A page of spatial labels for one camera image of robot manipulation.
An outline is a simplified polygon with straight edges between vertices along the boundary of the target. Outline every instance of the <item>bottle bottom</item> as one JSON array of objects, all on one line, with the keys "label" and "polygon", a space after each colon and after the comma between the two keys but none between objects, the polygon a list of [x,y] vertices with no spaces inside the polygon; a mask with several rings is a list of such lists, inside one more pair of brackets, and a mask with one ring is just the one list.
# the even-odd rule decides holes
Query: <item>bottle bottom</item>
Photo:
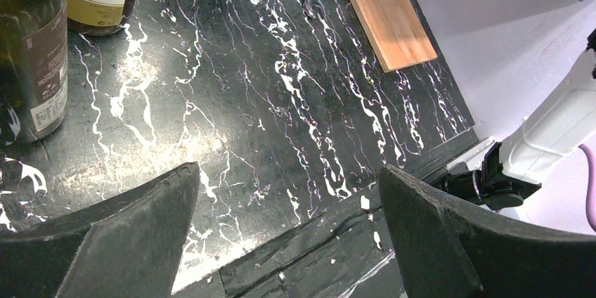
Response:
[{"label": "bottle bottom", "polygon": [[103,37],[103,36],[109,36],[111,34],[114,34],[118,31],[122,30],[123,25],[126,24],[127,21],[128,20],[126,18],[124,18],[118,25],[100,27],[100,26],[91,26],[91,25],[82,24],[80,22],[76,22],[76,21],[68,18],[68,28],[71,29],[72,31],[83,34],[84,36]]},{"label": "bottle bottom", "polygon": [[58,119],[52,122],[49,126],[42,129],[41,131],[35,131],[35,125],[26,121],[26,123],[20,123],[20,132],[18,133],[17,137],[8,135],[10,132],[5,130],[5,137],[3,140],[0,141],[0,148],[1,147],[12,147],[16,145],[27,145],[29,143],[33,143],[35,141],[39,141],[46,136],[52,134],[60,125],[62,124],[64,117],[66,116],[66,111],[63,112]]}]

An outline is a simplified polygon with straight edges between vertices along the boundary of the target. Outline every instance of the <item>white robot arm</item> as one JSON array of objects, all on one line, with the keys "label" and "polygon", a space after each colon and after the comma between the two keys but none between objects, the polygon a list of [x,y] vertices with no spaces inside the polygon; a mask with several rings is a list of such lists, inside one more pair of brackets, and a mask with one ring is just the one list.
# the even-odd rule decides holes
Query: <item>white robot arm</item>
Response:
[{"label": "white robot arm", "polygon": [[561,84],[503,140],[503,173],[532,184],[596,134],[596,53],[584,51]]},{"label": "white robot arm", "polygon": [[493,210],[519,206],[540,189],[557,163],[596,134],[595,49],[596,30],[559,86],[485,154],[481,170],[450,170],[434,185]]}]

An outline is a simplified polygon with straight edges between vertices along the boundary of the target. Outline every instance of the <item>wooden board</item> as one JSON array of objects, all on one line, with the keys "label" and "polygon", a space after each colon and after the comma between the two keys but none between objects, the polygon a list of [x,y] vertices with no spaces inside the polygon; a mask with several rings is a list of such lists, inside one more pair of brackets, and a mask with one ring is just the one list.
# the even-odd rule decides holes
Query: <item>wooden board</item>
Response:
[{"label": "wooden board", "polygon": [[410,0],[350,0],[385,72],[436,58]]}]

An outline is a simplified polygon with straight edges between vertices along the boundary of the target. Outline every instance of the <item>black marble countertop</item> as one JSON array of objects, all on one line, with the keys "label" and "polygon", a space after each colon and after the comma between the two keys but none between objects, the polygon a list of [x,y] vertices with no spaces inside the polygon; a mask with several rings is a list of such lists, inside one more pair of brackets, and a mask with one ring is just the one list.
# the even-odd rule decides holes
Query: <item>black marble countertop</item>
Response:
[{"label": "black marble countertop", "polygon": [[440,52],[383,73],[349,0],[322,1],[324,20],[302,0],[138,0],[115,35],[70,32],[67,117],[4,150],[0,233],[197,161],[177,291],[471,128]]}]

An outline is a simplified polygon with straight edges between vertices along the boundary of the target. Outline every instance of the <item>cable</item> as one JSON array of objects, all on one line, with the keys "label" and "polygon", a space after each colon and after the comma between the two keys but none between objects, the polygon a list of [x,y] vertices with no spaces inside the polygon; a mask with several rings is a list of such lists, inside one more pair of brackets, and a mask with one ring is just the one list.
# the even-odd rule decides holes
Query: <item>cable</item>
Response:
[{"label": "cable", "polygon": [[596,231],[596,155],[586,145],[579,145],[588,159],[588,194],[585,197],[585,215],[592,230]]}]

